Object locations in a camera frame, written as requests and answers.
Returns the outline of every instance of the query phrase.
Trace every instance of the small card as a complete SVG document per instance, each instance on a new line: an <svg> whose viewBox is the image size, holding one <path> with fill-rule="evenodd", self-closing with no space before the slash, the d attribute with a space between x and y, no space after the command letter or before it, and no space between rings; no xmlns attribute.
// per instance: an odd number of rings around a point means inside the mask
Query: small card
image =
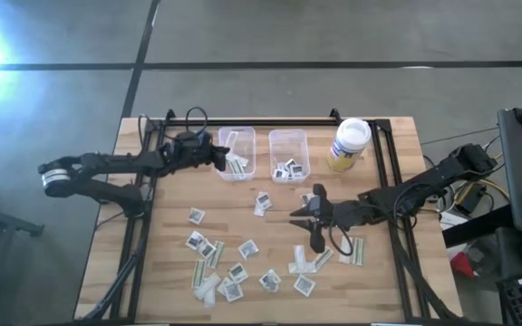
<svg viewBox="0 0 522 326"><path fill-rule="evenodd" d="M299 275L294 285L294 288L306 297L311 294L311 292L314 290L314 287L315 281L312 281L303 275Z"/></svg>
<svg viewBox="0 0 522 326"><path fill-rule="evenodd" d="M201 241L197 248L198 253L205 257L205 259L208 259L210 256L212 256L216 252L216 250L217 248L214 245L212 245L207 239Z"/></svg>
<svg viewBox="0 0 522 326"><path fill-rule="evenodd" d="M289 172L293 177L303 177L304 176L304 167L299 164L294 164L289 167Z"/></svg>
<svg viewBox="0 0 522 326"><path fill-rule="evenodd" d="M200 234L197 231L193 231L190 237L188 238L185 245L192 250L197 250L198 246L205 241L205 236Z"/></svg>
<svg viewBox="0 0 522 326"><path fill-rule="evenodd" d="M225 286L225 297L227 302L233 302L235 300L243 298L243 289L239 283L231 283Z"/></svg>
<svg viewBox="0 0 522 326"><path fill-rule="evenodd" d="M342 251L345 253L350 252L353 247L353 253L351 256L340 254L340 263L354 264L356 266L363 266L363 239L350 237L350 242L347 241L345 236L342 237Z"/></svg>
<svg viewBox="0 0 522 326"><path fill-rule="evenodd" d="M291 171L291 167L294 165L297 165L297 162L295 162L295 160L291 158L285 163L285 168Z"/></svg>
<svg viewBox="0 0 522 326"><path fill-rule="evenodd" d="M254 216L263 217L265 216L265 209L261 207L259 204L255 204L255 210L253 211Z"/></svg>
<svg viewBox="0 0 522 326"><path fill-rule="evenodd" d="M241 263L236 263L235 266L228 270L228 277L235 283L243 282L249 275L245 271L245 267Z"/></svg>
<svg viewBox="0 0 522 326"><path fill-rule="evenodd" d="M315 197L314 194L312 193L309 193L309 194L305 194L305 195L301 195L301 200L304 202L303 206L309 204L309 201L311 200L311 198Z"/></svg>
<svg viewBox="0 0 522 326"><path fill-rule="evenodd" d="M236 131L231 131L228 133L227 140L225 140L225 147L233 150L235 147L235 142L237 141L239 133Z"/></svg>
<svg viewBox="0 0 522 326"><path fill-rule="evenodd" d="M190 223L199 225L200 222L203 220L203 217L205 217L205 211L192 207L190 209L190 215L188 216L188 221Z"/></svg>
<svg viewBox="0 0 522 326"><path fill-rule="evenodd" d="M227 297L227 295L225 294L225 287L232 283L234 283L234 282L231 281L231 279L229 279L228 277L225 277L223 282L221 282L221 284L218 286L217 291Z"/></svg>
<svg viewBox="0 0 522 326"><path fill-rule="evenodd" d="M243 256L243 259L247 260L251 255L256 254L259 248L255 245L253 240L248 240L244 244L239 246L239 252Z"/></svg>
<svg viewBox="0 0 522 326"><path fill-rule="evenodd" d="M266 192L259 192L259 195L255 198L255 201L261 206L263 210L267 210L273 204L271 204L271 200L269 200L269 194Z"/></svg>
<svg viewBox="0 0 522 326"><path fill-rule="evenodd" d="M203 282L196 290L195 296L199 300L203 300L208 290L215 289L215 286L221 281L221 279L215 273L212 273L205 282Z"/></svg>
<svg viewBox="0 0 522 326"><path fill-rule="evenodd" d="M198 288L205 277L205 260L198 259L195 262L195 270L192 273L192 288Z"/></svg>
<svg viewBox="0 0 522 326"><path fill-rule="evenodd" d="M217 250L215 251L215 254L211 255L207 259L207 267L217 268L218 260L220 259L221 254L223 254L224 246L225 246L225 243L220 242L220 241L215 241L215 248L217 248Z"/></svg>
<svg viewBox="0 0 522 326"><path fill-rule="evenodd" d="M274 270L269 270L265 275L261 276L259 279L261 286L266 289L268 292L277 292L279 291L279 284L281 283L281 278L277 275Z"/></svg>
<svg viewBox="0 0 522 326"><path fill-rule="evenodd" d="M326 246L325 251L322 252L321 254L317 255L317 257L315 257L315 259L314 259L315 269L317 271L319 271L319 269L322 268L322 266L325 263L327 263L327 261L330 258L332 258L333 255L334 255L334 251L332 250L332 248Z"/></svg>
<svg viewBox="0 0 522 326"><path fill-rule="evenodd" d="M314 262L305 262L305 267L300 269L296 263L289 263L289 273L317 273L317 269L315 269Z"/></svg>
<svg viewBox="0 0 522 326"><path fill-rule="evenodd" d="M213 286L205 293L205 308L213 308L215 307L215 303L215 287Z"/></svg>
<svg viewBox="0 0 522 326"><path fill-rule="evenodd" d="M273 177L278 179L287 179L287 177L289 177L289 172L276 169L273 171Z"/></svg>
<svg viewBox="0 0 522 326"><path fill-rule="evenodd" d="M241 165L241 167L243 167L243 168L246 167L247 164L249 164L249 160L248 159L240 157L239 155L234 154L233 152L227 153L226 158L230 159L230 160L237 161Z"/></svg>

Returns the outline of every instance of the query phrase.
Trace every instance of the wooden table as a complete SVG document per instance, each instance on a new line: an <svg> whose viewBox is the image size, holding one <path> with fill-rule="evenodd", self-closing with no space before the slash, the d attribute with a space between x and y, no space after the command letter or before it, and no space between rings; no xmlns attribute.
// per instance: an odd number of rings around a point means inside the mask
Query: wooden table
<svg viewBox="0 0 522 326"><path fill-rule="evenodd" d="M391 118L401 173L406 180L425 169L413 118ZM355 198L358 193L378 187L378 170L372 144L348 172L334 173L328 168L326 153L334 138L334 127L304 128L310 147L311 176L299 185L272 182L269 171L268 133L272 127L255 127L256 174L250 182L226 182L211 166L178 171L158 182L152 214L150 238L144 264L136 322L370 322L402 321L402 310L387 224L352 228L350 235L365 240L364 267L337 263L336 255L316 274L308 274L317 285L309 298L293 287L296 275L288 273L294 261L293 246L305 245L308 261L315 254L309 248L309 233L289 225L288 213L301 206L300 195L311 192L313 183L322 183L328 197ZM174 135L180 129L169 129ZM217 129L209 128L214 137ZM140 150L136 119L124 119L115 154ZM392 171L387 151L385 162L389 179ZM115 175L109 182L130 183L133 176ZM253 215L254 198L266 191L274 206L265 218ZM189 223L191 207L207 211L201 225ZM99 222L120 211L115 205L102 208ZM115 219L96 233L82 282L75 316L89 312L104 295L116 275L126 221ZM185 246L193 230L211 242L225 243L217 270L224 278L227 269L241 262L249 274L242 284L245 297L227 303L217 294L217 305L206 309L190 288L195 260L199 255ZM424 276L438 296L457 314L459 297L450 270L446 248L436 214L420 214L414 229ZM341 241L339 231L334 237ZM260 249L243 262L237 247L253 239ZM258 279L273 268L282 278L278 293L265 292ZM416 306L412 281L412 303ZM128 307L125 288L121 313Z"/></svg>

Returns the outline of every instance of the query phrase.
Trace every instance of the cable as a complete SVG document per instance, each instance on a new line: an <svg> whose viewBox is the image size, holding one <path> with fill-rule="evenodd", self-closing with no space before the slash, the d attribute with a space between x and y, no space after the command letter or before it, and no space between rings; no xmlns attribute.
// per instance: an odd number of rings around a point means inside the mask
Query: cable
<svg viewBox="0 0 522 326"><path fill-rule="evenodd" d="M108 223L108 222L110 222L111 220L113 220L114 218L116 218L116 217L118 217L118 216L121 216L121 215L123 215L123 214L124 214L124 211L121 211L120 213L118 213L118 214L116 214L116 215L113 215L113 216L111 216L111 217L109 217L109 218L107 218L107 219L101 221L98 225L96 225L96 227L94 228L94 231L98 230L98 228L100 227L100 225L103 225L103 224L105 224L105 223Z"/></svg>
<svg viewBox="0 0 522 326"><path fill-rule="evenodd" d="M378 207L376 205L360 204L359 206L356 207L356 210L364 209L364 208L377 209L379 212L382 213L383 216L387 216L388 217L388 214L386 212L384 212L383 209L381 209L380 207ZM345 253L345 252L342 251L342 248L340 248L337 245L337 243L334 241L334 236L332 235L332 228L333 228L334 224L335 224L335 220L332 219L332 223L330 224L329 230L328 230L328 233L329 233L329 236L330 236L330 241L332 242L333 247L335 248L335 250L338 251L338 253L343 254L345 256L351 256L353 254L353 245L352 245L352 241L350 241L350 236L343 230L343 228L338 226L340 231L342 231L342 235L345 237L345 239L350 244L350 253Z"/></svg>
<svg viewBox="0 0 522 326"><path fill-rule="evenodd" d="M482 179L482 180L479 180L478 182L483 185L487 185L487 186L491 186L491 187L495 188L510 203L511 200L510 200L510 196L508 195L508 192L505 191L505 189L503 189L501 186L499 186L495 182L493 182L489 179Z"/></svg>
<svg viewBox="0 0 522 326"><path fill-rule="evenodd" d="M427 157L426 155L422 155L422 157L426 159L432 165L433 168L436 167L436 164L434 164L434 161L431 158Z"/></svg>
<svg viewBox="0 0 522 326"><path fill-rule="evenodd" d="M392 219L388 219L389 221L391 221L392 223L394 223L394 225L396 225L397 228L401 229L402 231L404 231L403 228L401 228L399 225L398 225L398 205L399 203L401 202L401 200L404 199L404 196L409 192L411 191L412 189L414 189L415 187L417 186L425 186L425 187L434 187L436 188L435 186L433 185L429 185L429 184L423 184L423 183L413 183L411 185L409 185L408 187L406 187L404 190L402 190L402 192L400 192L400 194L396 197L396 200L394 201L394 208L392 210ZM416 216L413 216L414 218L414 223L412 223L412 228L414 228L414 226L416 226L418 224L418 217Z"/></svg>
<svg viewBox="0 0 522 326"><path fill-rule="evenodd" d="M148 182L142 182L140 184L140 186L144 186L144 185L150 185ZM150 196L154 193L154 187L150 187L148 193L146 194L146 197L144 198L144 203L143 204L146 204L146 202L150 199ZM113 220L114 218L118 217L118 216L121 216L124 214L124 211L121 211L120 213L116 214L116 215L113 215L113 216L110 216L108 217L107 219L101 221L98 225L96 225L96 227L94 228L94 232L98 230L98 228L100 227L100 225L103 225L105 223L108 223L110 222L111 220Z"/></svg>
<svg viewBox="0 0 522 326"><path fill-rule="evenodd" d="M443 139L429 140L429 141L425 141L425 142L421 143L421 145L431 144L431 143L435 143L435 142L439 142L439 141L443 141L443 140L460 138L460 137L464 137L464 136L468 136L468 135L474 135L476 133L485 132L485 131L491 131L491 130L494 130L494 129L498 129L498 127L486 128L486 129L471 131L471 132L467 132L467 133L463 133L463 134L459 134L459 135L455 135L455 136L450 136L450 137L443 138Z"/></svg>
<svg viewBox="0 0 522 326"><path fill-rule="evenodd" d="M490 198L490 208L488 211L492 212L493 209L495 209L495 198L493 198L493 196L488 192L485 193L485 196Z"/></svg>
<svg viewBox="0 0 522 326"><path fill-rule="evenodd" d="M140 139L140 153L144 152L144 150L145 150L144 138L142 137L142 127L140 126L140 123L142 122L142 118L146 119L146 123L144 124L144 127L146 127L149 123L152 122L152 120L146 114L141 114L140 116L138 116L137 127L138 127L138 138Z"/></svg>
<svg viewBox="0 0 522 326"><path fill-rule="evenodd" d="M487 143L487 145L483 146L483 149L486 151L488 151L488 148L490 147L490 145L492 145L495 140L499 139L500 138L500 135L499 136L496 136L495 138L493 138L493 140L491 140L490 142Z"/></svg>
<svg viewBox="0 0 522 326"><path fill-rule="evenodd" d="M332 242L333 247L335 248L335 250L337 250L338 253L343 254L344 256L351 256L353 254L353 245L352 245L352 241L350 241L350 236L343 230L343 228L338 226L340 231L342 231L343 237L345 237L345 240L347 240L348 244L350 244L350 252L346 253L346 252L342 251L342 248L340 248L337 245L337 243L334 241L334 235L332 235L333 228L334 228L334 221L332 219L332 223L330 224L328 233L330 235L330 241Z"/></svg>
<svg viewBox="0 0 522 326"><path fill-rule="evenodd" d="M185 126L187 128L187 131L190 131L190 129L189 129L189 115L190 115L190 113L193 110L199 110L205 116L205 122L203 123L203 128L201 128L198 132L195 132L197 135L199 135L201 132L205 131L205 129L207 128L208 115L205 112L205 110L203 108L201 108L201 107L192 107L192 108L188 109L187 116L185 117Z"/></svg>
<svg viewBox="0 0 522 326"><path fill-rule="evenodd" d="M505 166L505 163L502 163L501 165L498 166L498 168L495 168L495 169L493 170L493 173L499 171L499 170L502 169L504 166Z"/></svg>

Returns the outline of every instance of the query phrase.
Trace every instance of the gray floor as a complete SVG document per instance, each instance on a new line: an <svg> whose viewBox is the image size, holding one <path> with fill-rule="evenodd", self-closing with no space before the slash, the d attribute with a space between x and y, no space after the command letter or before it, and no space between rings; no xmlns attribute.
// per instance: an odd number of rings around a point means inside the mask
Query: gray floor
<svg viewBox="0 0 522 326"><path fill-rule="evenodd" d="M0 63L134 62L150 0L0 0ZM163 0L147 62L522 60L522 1ZM0 210L46 225L19 235L0 283L0 325L72 317L98 206L44 195L37 166L110 152L131 72L0 72ZM435 160L486 143L522 107L522 68L144 72L132 116L411 115ZM500 147L495 145L492 153ZM504 171L494 176L504 184ZM460 283L465 313L491 292Z"/></svg>

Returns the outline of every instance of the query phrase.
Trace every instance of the black cable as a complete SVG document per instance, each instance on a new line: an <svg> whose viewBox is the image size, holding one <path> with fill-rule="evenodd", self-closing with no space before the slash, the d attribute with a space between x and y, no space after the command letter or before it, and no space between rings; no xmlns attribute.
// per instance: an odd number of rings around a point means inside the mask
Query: black cable
<svg viewBox="0 0 522 326"><path fill-rule="evenodd" d="M488 211L492 212L495 209L495 198L488 192L485 193L485 196L490 198L490 208Z"/></svg>
<svg viewBox="0 0 522 326"><path fill-rule="evenodd" d="M141 187L144 186L144 185L149 185L149 186L150 186L150 184L149 184L148 182L142 182L142 183L140 184ZM154 193L154 187L150 187L148 193L146 194L146 197L144 198L144 203L143 203L143 204L146 204L146 203L148 202L148 200L150 199L150 196L152 196L153 193ZM123 215L123 214L124 214L124 211L121 211L120 213L118 213L118 214L116 214L116 215L114 215L114 216L110 216L110 217L108 217L107 219L101 221L101 222L100 222L98 225L96 225L96 227L94 228L94 232L95 232L96 230L98 230L98 228L100 227L100 225L103 225L103 224L105 224L105 223L108 223L108 222L110 222L111 220L113 220L114 218L116 218L116 217L118 217L118 216L121 216L121 215Z"/></svg>
<svg viewBox="0 0 522 326"><path fill-rule="evenodd" d="M449 140L449 139L465 137L465 136L468 136L468 135L474 135L476 133L485 132L485 131L491 131L491 130L494 130L494 129L498 129L498 127L486 128L486 129L481 129L481 130L475 130L475 131L471 131L471 132L467 132L467 133L463 133L463 134L459 134L459 135L455 135L455 136L450 136L450 137L443 138L443 139L429 140L429 141L425 141L425 142L421 143L421 145L427 145L427 144L431 144L431 143L435 143L435 142L439 142L439 141L443 141L443 140Z"/></svg>
<svg viewBox="0 0 522 326"><path fill-rule="evenodd" d="M425 187L434 187L436 188L435 186L433 185L430 185L430 184L424 184L424 183L413 183L411 185L409 185L408 187L406 187L404 190L402 190L402 192L400 192L400 194L396 197L396 200L394 201L394 207L393 207L393 210L392 210L392 218L389 218L388 220L391 221L397 228L399 228L400 230L404 231L404 229L402 227L400 227L400 225L398 225L398 206L399 206L399 203L405 199L405 195L411 191L412 189L414 189L415 187L417 186L425 186ZM414 228L414 226L416 226L418 224L418 217L417 216L413 216L414 218L414 222L412 223L412 229Z"/></svg>
<svg viewBox="0 0 522 326"><path fill-rule="evenodd" d="M332 242L333 247L335 248L335 250L337 250L338 253L343 254L344 256L351 256L353 254L353 244L352 244L352 241L350 241L350 236L343 230L343 228L338 227L340 229L340 231L342 231L342 235L343 235L343 237L345 237L345 240L347 240L348 244L350 244L350 252L346 253L346 252L342 251L342 248L340 248L337 245L337 243L334 241L334 236L332 235L333 228L334 228L334 221L332 219L332 223L330 224L328 232L330 234L330 241Z"/></svg>
<svg viewBox="0 0 522 326"><path fill-rule="evenodd" d="M187 116L185 117L185 126L187 128L187 131L190 131L189 129L189 115L190 113L193 111L193 110L199 110L203 116L205 116L205 121L203 123L203 128L201 128L199 131L195 132L197 135L200 134L201 132L205 131L205 129L207 128L207 124L208 124L208 115L207 113L205 112L205 110L201 107L192 107L190 109L188 109L187 111Z"/></svg>
<svg viewBox="0 0 522 326"><path fill-rule="evenodd" d="M505 163L502 163L501 165L498 166L498 168L495 168L495 169L493 170L492 173L495 173L495 172L499 171L499 170L502 169L504 166L505 166Z"/></svg>
<svg viewBox="0 0 522 326"><path fill-rule="evenodd" d="M98 230L98 228L100 227L100 225L103 225L103 224L105 224L105 223L108 223L108 222L110 222L111 220L113 220L114 218L116 218L116 217L118 217L118 216L121 216L121 215L123 215L123 214L124 214L124 211L121 211L120 213L118 213L118 214L116 214L116 215L114 215L114 216L111 216L111 217L109 217L109 218L107 218L107 219L101 221L101 222L100 222L100 223L99 223L99 224L94 228L94 231Z"/></svg>
<svg viewBox="0 0 522 326"><path fill-rule="evenodd" d="M432 165L433 168L436 167L436 164L434 164L434 161L431 158L427 157L426 155L422 155L422 156Z"/></svg>
<svg viewBox="0 0 522 326"><path fill-rule="evenodd" d="M144 138L142 137L142 127L140 126L140 123L142 122L142 118L146 119L146 123L144 124L145 129L146 126L152 122L152 120L147 116L146 114L141 114L138 116L137 120L137 126L138 126L138 138L140 139L140 153L144 152Z"/></svg>
<svg viewBox="0 0 522 326"><path fill-rule="evenodd" d="M388 217L388 214L386 212L384 212L383 209L381 209L380 207L376 206L376 205L370 205L370 204L360 204L356 207L356 210L359 210L359 209L364 209L364 208L372 208L372 209L376 209L378 210L379 212L382 213L383 216L386 216ZM330 229L328 230L328 233L330 235L330 241L332 242L332 245L333 247L335 248L335 250L338 251L338 253L340 254L343 254L345 256L351 256L353 254L353 244L352 242L350 241L350 236L343 230L343 228L341 227L338 227L340 229L340 231L342 231L342 235L345 237L345 239L348 241L348 243L350 244L350 253L345 253L342 251L342 249L337 245L337 243L334 241L334 236L332 235L332 228L335 224L335 220L332 218L332 223L330 224Z"/></svg>

